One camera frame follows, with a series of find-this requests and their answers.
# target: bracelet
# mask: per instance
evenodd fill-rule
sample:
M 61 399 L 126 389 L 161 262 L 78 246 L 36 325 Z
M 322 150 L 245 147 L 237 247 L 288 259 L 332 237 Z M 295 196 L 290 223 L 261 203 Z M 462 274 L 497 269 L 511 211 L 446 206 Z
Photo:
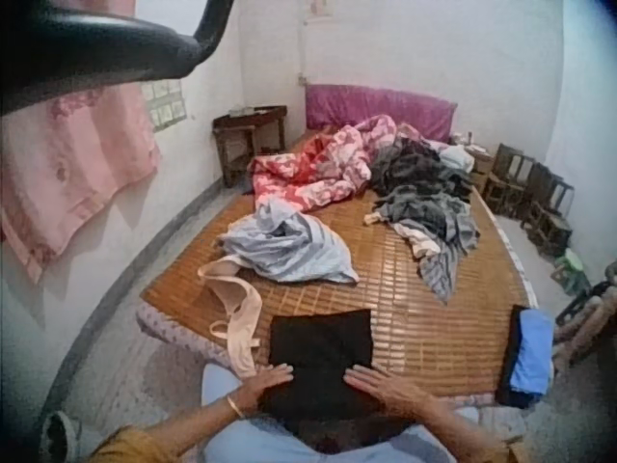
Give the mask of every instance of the bracelet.
M 235 412 L 235 414 L 238 416 L 240 420 L 244 420 L 247 418 L 244 416 L 244 413 L 240 411 L 238 406 L 235 404 L 235 402 L 231 399 L 229 395 L 226 395 L 225 398 L 228 400 L 229 406 L 233 409 L 233 411 Z

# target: red floral blanket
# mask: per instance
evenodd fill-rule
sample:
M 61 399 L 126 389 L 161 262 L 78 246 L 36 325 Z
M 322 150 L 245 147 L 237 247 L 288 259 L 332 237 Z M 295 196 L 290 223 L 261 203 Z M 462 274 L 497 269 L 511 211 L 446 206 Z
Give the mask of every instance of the red floral blanket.
M 308 211 L 353 196 L 370 180 L 376 151 L 396 135 L 421 138 L 408 124 L 397 127 L 391 117 L 375 116 L 334 135 L 318 134 L 302 152 L 257 156 L 250 167 L 255 205 L 276 196 Z

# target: white wall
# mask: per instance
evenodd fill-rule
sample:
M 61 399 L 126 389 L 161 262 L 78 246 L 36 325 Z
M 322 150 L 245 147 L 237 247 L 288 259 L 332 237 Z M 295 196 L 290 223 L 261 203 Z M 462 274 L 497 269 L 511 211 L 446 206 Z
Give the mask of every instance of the white wall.
M 192 34 L 204 0 L 139 0 L 137 16 Z M 215 54 L 182 81 L 188 119 L 156 134 L 159 172 L 120 192 L 38 286 L 2 249 L 3 425 L 29 432 L 56 372 L 102 295 L 177 213 L 220 177 L 212 119 L 243 104 L 238 7 Z
M 617 18 L 564 1 L 561 100 L 547 163 L 576 189 L 572 246 L 596 283 L 617 259 Z
M 559 99 L 561 2 L 556 0 L 245 0 L 242 67 L 249 104 L 286 102 L 304 129 L 311 83 L 408 90 L 456 101 L 454 128 L 544 159 Z

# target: woven mat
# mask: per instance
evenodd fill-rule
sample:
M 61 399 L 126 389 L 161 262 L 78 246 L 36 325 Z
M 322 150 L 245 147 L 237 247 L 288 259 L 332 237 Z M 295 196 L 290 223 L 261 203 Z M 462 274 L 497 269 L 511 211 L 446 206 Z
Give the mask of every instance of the woven mat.
M 513 304 L 527 304 L 521 278 L 477 193 L 471 211 L 482 236 L 478 249 L 461 260 L 456 292 L 439 302 L 417 275 L 411 249 L 387 225 L 364 226 L 376 195 L 331 204 L 314 215 L 340 234 L 360 276 L 356 286 L 327 282 L 280 285 L 251 270 L 241 278 L 259 291 L 263 308 L 255 352 L 266 363 L 274 315 L 372 310 L 374 360 L 411 375 L 434 395 L 474 395 L 496 389 Z M 203 287 L 197 269 L 223 253 L 213 246 L 228 224 L 254 211 L 254 199 L 240 197 L 193 240 L 144 292 L 143 298 L 182 326 L 224 346 L 209 326 L 225 311 Z

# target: person's hand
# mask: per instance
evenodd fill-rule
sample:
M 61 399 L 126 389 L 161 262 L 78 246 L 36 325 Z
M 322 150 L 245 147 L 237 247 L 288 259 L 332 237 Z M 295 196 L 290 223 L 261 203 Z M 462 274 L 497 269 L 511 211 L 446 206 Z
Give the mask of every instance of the person's hand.
M 417 419 L 435 400 L 410 378 L 396 376 L 377 365 L 374 367 L 376 369 L 355 365 L 345 370 L 343 380 L 352 388 L 377 398 L 389 415 Z
M 229 394 L 229 398 L 235 403 L 245 416 L 250 416 L 257 411 L 259 398 L 266 389 L 288 383 L 293 380 L 290 365 L 263 368 L 255 376 L 244 380 L 242 386 Z

